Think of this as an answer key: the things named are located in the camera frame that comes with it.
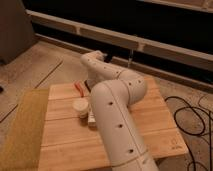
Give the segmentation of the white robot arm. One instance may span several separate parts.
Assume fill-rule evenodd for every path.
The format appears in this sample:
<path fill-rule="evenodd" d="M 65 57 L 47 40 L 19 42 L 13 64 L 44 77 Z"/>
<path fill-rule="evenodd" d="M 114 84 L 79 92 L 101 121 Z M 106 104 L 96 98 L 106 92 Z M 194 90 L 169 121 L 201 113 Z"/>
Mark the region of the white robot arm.
<path fill-rule="evenodd" d="M 147 92 L 143 76 L 104 61 L 101 51 L 81 56 L 88 70 L 90 103 L 113 171 L 159 171 L 128 107 Z"/>

